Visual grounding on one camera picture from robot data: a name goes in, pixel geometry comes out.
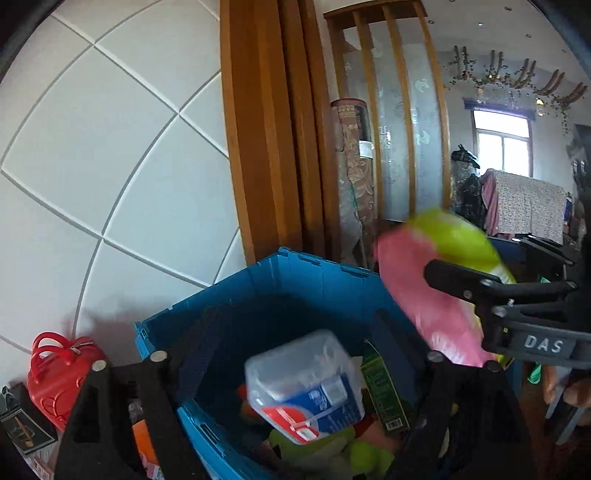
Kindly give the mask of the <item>person right hand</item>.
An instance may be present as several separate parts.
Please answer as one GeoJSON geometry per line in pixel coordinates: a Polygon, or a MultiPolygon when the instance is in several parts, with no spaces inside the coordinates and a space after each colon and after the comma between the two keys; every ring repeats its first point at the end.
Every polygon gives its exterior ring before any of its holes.
{"type": "MultiPolygon", "coordinates": [[[[555,366],[542,368],[543,397],[547,404],[551,404],[556,396],[559,384],[558,371],[555,366]]],[[[574,407],[589,408],[591,406],[591,382],[589,378],[579,380],[566,387],[563,391],[564,401],[574,407]]]]}

